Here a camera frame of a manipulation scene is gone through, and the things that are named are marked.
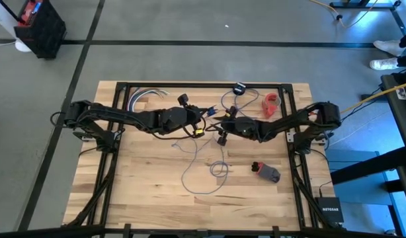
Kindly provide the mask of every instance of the wooden tabletop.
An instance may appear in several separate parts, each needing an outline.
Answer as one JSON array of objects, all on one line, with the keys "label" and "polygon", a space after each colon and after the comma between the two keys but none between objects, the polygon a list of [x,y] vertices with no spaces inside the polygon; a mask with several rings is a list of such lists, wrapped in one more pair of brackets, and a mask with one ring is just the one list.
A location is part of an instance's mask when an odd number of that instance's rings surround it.
[{"label": "wooden tabletop", "polygon": [[[95,102],[111,106],[116,83],[101,81]],[[307,83],[295,83],[293,86],[297,108],[312,103]],[[201,108],[217,105],[216,108],[223,114],[221,96],[230,91],[217,88],[160,89],[168,91],[170,95],[163,99],[146,95],[137,102],[136,110],[178,106],[177,97],[186,93],[189,104]],[[260,97],[246,106],[243,112],[261,119],[264,118],[262,99],[268,93],[277,92],[272,89],[257,90]],[[249,102],[254,96],[250,91],[240,96],[237,99],[238,106]],[[224,98],[224,104],[231,106],[233,98],[234,94],[228,94]],[[285,103],[289,114],[288,100]],[[281,111],[277,111],[269,120],[280,117]],[[98,123],[106,128],[107,122]],[[184,132],[179,130],[167,136],[184,136]],[[184,175],[184,184],[193,192],[216,189],[224,178],[213,177],[209,168],[213,162],[222,159],[222,154],[229,165],[229,174],[224,185],[213,194],[192,194],[184,189],[181,175],[193,160],[194,154],[173,146],[175,141],[156,139],[132,126],[126,126],[121,140],[106,227],[123,228],[125,223],[131,223],[136,229],[269,230],[277,225],[283,231],[299,230],[285,133],[278,134],[266,143],[229,135],[227,145],[222,150],[214,138],[217,139],[218,135],[206,132],[203,138],[196,140],[198,148],[208,143],[198,152],[195,162]],[[191,139],[178,141],[177,144],[185,151],[195,150]],[[83,150],[94,146],[94,142],[84,143]],[[324,152],[320,145],[312,145],[312,148]],[[64,223],[73,220],[92,196],[100,155],[100,152],[91,151],[79,158]],[[277,168],[281,173],[280,181],[275,184],[251,172],[253,161],[262,161]],[[307,165],[313,194],[317,196],[319,186],[331,180],[328,164],[321,155],[311,153],[307,155]],[[215,172],[217,171],[220,171],[220,167],[215,168]],[[334,196],[332,184],[323,186],[322,193],[324,196]],[[304,198],[303,205],[306,224],[310,225],[308,204]],[[98,206],[97,221],[100,219],[99,209],[101,203]]]}]

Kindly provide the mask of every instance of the person's foot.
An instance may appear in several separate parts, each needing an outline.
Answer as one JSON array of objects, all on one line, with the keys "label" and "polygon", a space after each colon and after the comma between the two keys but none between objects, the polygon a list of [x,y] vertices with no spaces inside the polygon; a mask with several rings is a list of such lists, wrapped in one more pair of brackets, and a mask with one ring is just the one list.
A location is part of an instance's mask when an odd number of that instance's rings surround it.
[{"label": "person's foot", "polygon": [[377,40],[374,42],[374,46],[382,51],[392,54],[393,56],[400,56],[403,51],[406,50],[406,47],[400,47],[400,40],[388,40],[385,42]]},{"label": "person's foot", "polygon": [[375,70],[397,69],[397,58],[377,59],[370,62],[370,67]]}]

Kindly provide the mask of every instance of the yellow cable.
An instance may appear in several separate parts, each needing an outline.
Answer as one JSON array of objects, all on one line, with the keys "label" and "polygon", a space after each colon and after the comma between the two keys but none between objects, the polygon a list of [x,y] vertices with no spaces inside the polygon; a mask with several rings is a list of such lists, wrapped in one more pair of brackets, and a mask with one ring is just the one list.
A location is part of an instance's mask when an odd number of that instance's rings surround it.
[{"label": "yellow cable", "polygon": [[[324,7],[327,7],[327,8],[329,8],[330,10],[332,10],[334,13],[336,13],[337,15],[340,15],[340,13],[337,12],[337,10],[335,10],[335,9],[334,9],[333,7],[331,7],[330,5],[326,5],[326,4],[324,4],[324,3],[320,3],[320,2],[318,2],[318,1],[316,1],[316,0],[309,0],[309,1],[311,1],[312,3],[317,3],[317,4],[319,4],[319,5],[322,5],[322,6],[324,6]],[[363,14],[363,16],[361,16],[355,23],[351,24],[350,26],[346,26],[346,25],[343,23],[343,21],[342,21],[341,19],[339,19],[340,23],[342,24],[342,26],[343,26],[344,28],[350,28],[350,27],[354,26],[354,25],[357,24],[360,20],[362,20],[362,18],[364,18],[364,16],[366,16],[366,14],[368,14],[368,13],[370,12],[370,10],[372,10],[372,8],[375,6],[375,4],[376,4],[377,2],[378,2],[378,0],[375,0],[375,3],[372,4],[372,6]]]},{"label": "yellow cable", "polygon": [[365,103],[365,102],[367,102],[367,101],[369,101],[369,100],[372,100],[372,99],[374,99],[374,98],[377,98],[377,97],[379,97],[379,96],[381,96],[381,95],[384,95],[384,94],[387,94],[387,93],[390,93],[390,92],[394,92],[394,91],[396,91],[396,90],[398,90],[398,89],[401,89],[401,88],[404,88],[404,87],[406,87],[406,83],[405,83],[405,84],[402,84],[402,85],[400,85],[400,86],[396,86],[396,87],[394,87],[394,88],[392,88],[392,89],[387,89],[387,90],[385,90],[385,91],[382,91],[382,92],[380,92],[380,93],[377,93],[377,94],[375,94],[375,95],[372,95],[372,96],[370,96],[370,97],[368,97],[368,98],[366,98],[366,99],[364,99],[364,100],[362,100],[362,101],[360,101],[360,102],[354,104],[353,106],[347,108],[346,110],[344,110],[344,111],[342,111],[342,112],[340,112],[340,113],[343,114],[343,113],[345,113],[345,112],[348,112],[349,110],[352,110],[353,108],[357,107],[358,105],[361,105],[361,104],[363,104],[363,103]]}]

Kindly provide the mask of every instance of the black bracket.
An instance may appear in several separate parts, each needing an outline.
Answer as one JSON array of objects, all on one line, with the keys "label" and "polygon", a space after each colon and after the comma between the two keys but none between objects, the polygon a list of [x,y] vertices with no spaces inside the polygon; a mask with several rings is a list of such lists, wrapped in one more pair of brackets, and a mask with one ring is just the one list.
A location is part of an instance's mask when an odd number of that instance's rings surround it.
[{"label": "black bracket", "polygon": [[116,84],[115,91],[121,91],[122,89],[126,88],[127,82],[120,82]]},{"label": "black bracket", "polygon": [[274,234],[274,238],[281,238],[280,228],[278,226],[272,226],[272,232]]},{"label": "black bracket", "polygon": [[209,230],[207,229],[197,229],[196,230],[197,237],[209,237]]},{"label": "black bracket", "polygon": [[286,93],[293,94],[293,85],[291,83],[283,83],[281,87],[285,90]]},{"label": "black bracket", "polygon": [[124,225],[124,232],[122,233],[122,238],[130,238],[131,237],[131,224]]}]

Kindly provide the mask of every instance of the gray cable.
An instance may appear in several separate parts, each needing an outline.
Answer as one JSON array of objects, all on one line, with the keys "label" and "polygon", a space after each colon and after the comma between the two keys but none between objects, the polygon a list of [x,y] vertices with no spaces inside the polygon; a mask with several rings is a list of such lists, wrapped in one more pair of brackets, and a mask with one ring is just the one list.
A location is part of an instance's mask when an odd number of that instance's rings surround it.
[{"label": "gray cable", "polygon": [[[256,101],[258,98],[259,98],[259,92],[258,92],[258,90],[256,90],[256,89],[248,89],[248,90],[250,90],[250,91],[253,91],[254,93],[256,93],[256,97],[254,98],[254,99],[252,99],[250,102],[248,102],[248,103],[246,103],[246,104],[244,104],[241,108],[239,108],[238,106],[237,106],[237,95],[234,97],[234,106],[236,107],[236,109],[243,115],[243,116],[246,116],[246,117],[250,117],[250,116],[247,116],[246,114],[244,114],[242,111],[241,111],[241,109],[243,109],[243,108],[245,108],[247,105],[249,105],[249,104],[251,104],[252,102],[254,102],[254,101]],[[229,109],[229,108],[227,108],[224,104],[223,104],[223,98],[227,95],[227,94],[229,94],[229,93],[232,93],[233,91],[231,90],[231,91],[229,91],[229,92],[227,92],[226,94],[224,94],[224,95],[222,95],[222,97],[221,97],[221,105],[225,108],[225,109]]]},{"label": "gray cable", "polygon": [[[207,194],[212,194],[212,193],[218,191],[218,190],[225,184],[225,181],[227,180],[227,176],[228,176],[228,172],[229,172],[228,164],[225,163],[225,157],[223,156],[223,149],[222,149],[222,146],[220,146],[221,154],[222,154],[222,160],[221,160],[221,161],[213,162],[213,163],[210,165],[210,167],[209,167],[209,171],[210,171],[210,174],[211,174],[212,176],[216,177],[216,178],[223,178],[223,177],[224,177],[224,180],[222,181],[222,183],[221,183],[215,190],[213,190],[213,191],[211,191],[211,192],[194,192],[194,191],[191,191],[189,188],[187,188],[187,186],[186,186],[185,183],[184,183],[184,176],[185,176],[186,172],[189,170],[189,168],[191,168],[191,166],[192,166],[192,164],[195,162],[195,160],[197,159],[197,153],[198,153],[199,151],[201,151],[201,150],[204,148],[204,146],[206,146],[207,144],[209,144],[209,142],[210,142],[212,139],[213,139],[214,141],[216,141],[215,138],[214,138],[213,135],[212,135],[212,138],[210,138],[205,144],[203,144],[200,149],[198,149],[196,140],[193,139],[194,146],[195,146],[194,152],[183,150],[183,149],[181,148],[181,146],[179,146],[179,145],[177,144],[178,141],[176,141],[174,144],[172,144],[172,147],[177,147],[177,148],[180,149],[182,152],[194,154],[193,160],[190,162],[190,164],[188,165],[188,167],[184,170],[183,174],[181,175],[181,183],[183,184],[183,187],[185,188],[185,190],[189,191],[189,192],[192,193],[192,194],[205,194],[205,195],[207,195]],[[221,166],[222,166],[222,167],[221,167],[221,171],[218,172],[218,173],[215,173],[215,172],[214,172],[214,168],[215,168],[216,165],[221,165]],[[226,167],[226,171],[225,171],[224,174],[222,174],[224,167]]]}]

